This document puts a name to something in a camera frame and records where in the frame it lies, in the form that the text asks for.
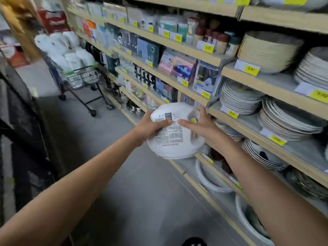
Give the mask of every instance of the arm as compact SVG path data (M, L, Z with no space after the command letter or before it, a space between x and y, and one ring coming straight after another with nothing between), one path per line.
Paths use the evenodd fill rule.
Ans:
M154 123L150 114L148 111L132 131L23 207L0 229L0 245L59 245L130 153L156 130L172 123Z
M327 245L328 219L241 149L211 121L205 108L198 109L201 117L197 124L186 120L178 123L216 145L274 244Z

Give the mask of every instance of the caster wheel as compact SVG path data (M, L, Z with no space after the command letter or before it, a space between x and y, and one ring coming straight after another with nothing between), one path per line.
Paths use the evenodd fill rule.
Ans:
M107 108L109 111L111 111L111 110L113 110L115 107L114 107L113 105L111 105L111 104L107 104L107 105L106 105L106 108Z
M95 85L92 85L92 86L90 87L90 89L91 89L92 91L96 91L96 90L97 90L97 87L96 87Z
M58 98L61 101L65 101L66 100L66 96L64 94L59 95Z
M97 115L97 112L95 110L91 110L89 112L92 117L95 117Z

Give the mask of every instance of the gray floor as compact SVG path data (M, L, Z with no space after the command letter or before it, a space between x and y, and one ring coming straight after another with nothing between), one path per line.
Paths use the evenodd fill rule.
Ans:
M29 88L38 91L39 105L67 171L133 128L118 109L108 111L103 100L90 105L97 110L95 118L70 93L65 102L60 101L43 61L18 72ZM89 88L77 93L86 101L99 95ZM97 246L179 246L191 236L203 238L209 246L246 245L170 162L157 157L146 144L129 156L83 221Z

